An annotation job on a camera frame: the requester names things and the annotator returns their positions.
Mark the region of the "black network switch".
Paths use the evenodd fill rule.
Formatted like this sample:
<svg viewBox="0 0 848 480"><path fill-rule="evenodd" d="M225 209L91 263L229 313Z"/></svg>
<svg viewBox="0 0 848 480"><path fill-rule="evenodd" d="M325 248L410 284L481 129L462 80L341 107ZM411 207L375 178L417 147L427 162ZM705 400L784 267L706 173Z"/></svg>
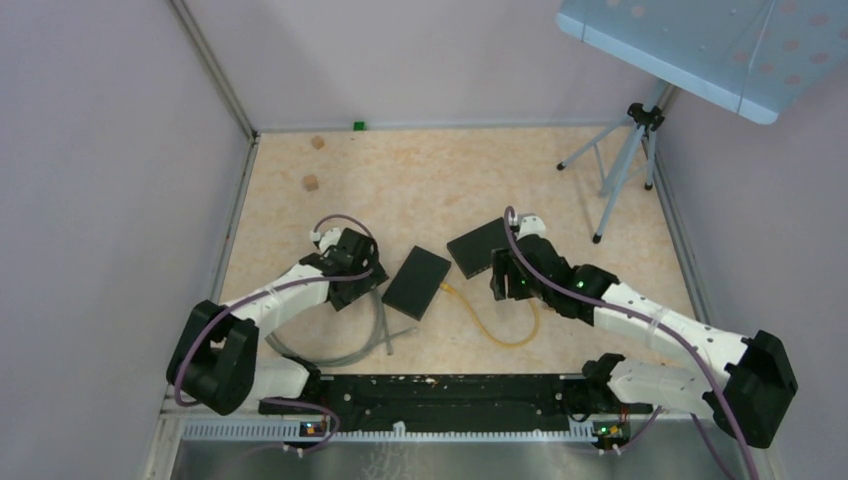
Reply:
<svg viewBox="0 0 848 480"><path fill-rule="evenodd" d="M449 241L446 248L465 279L492 266L492 252L509 247L502 218L495 218Z"/></svg>
<svg viewBox="0 0 848 480"><path fill-rule="evenodd" d="M451 267L448 259L414 246L383 294L383 304L421 321Z"/></svg>

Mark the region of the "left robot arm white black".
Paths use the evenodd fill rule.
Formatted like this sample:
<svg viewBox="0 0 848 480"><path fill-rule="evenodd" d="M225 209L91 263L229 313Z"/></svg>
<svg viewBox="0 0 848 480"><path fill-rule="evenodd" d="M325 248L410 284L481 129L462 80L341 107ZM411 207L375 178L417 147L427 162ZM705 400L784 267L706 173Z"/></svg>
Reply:
<svg viewBox="0 0 848 480"><path fill-rule="evenodd" d="M346 308L373 292L388 275L376 240L350 228L313 233L316 251L280 277L223 304L211 300L190 311L166 369L180 407L205 406L225 416L250 397L282 397L297 413L319 404L320 386L303 360L281 357L257 370L261 342L313 307Z"/></svg>

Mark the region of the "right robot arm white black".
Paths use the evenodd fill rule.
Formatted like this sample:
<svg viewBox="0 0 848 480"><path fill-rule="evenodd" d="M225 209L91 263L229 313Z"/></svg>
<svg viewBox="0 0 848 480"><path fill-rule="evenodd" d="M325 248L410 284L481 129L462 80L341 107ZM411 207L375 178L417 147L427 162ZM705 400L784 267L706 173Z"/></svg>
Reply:
<svg viewBox="0 0 848 480"><path fill-rule="evenodd" d="M491 254L495 299L537 298L562 317L628 336L675 366L605 354L583 367L589 404L612 412L622 403L666 406L710 416L747 445L771 446L798 391L783 342L760 330L748 337L665 308L595 265L570 265L531 234Z"/></svg>

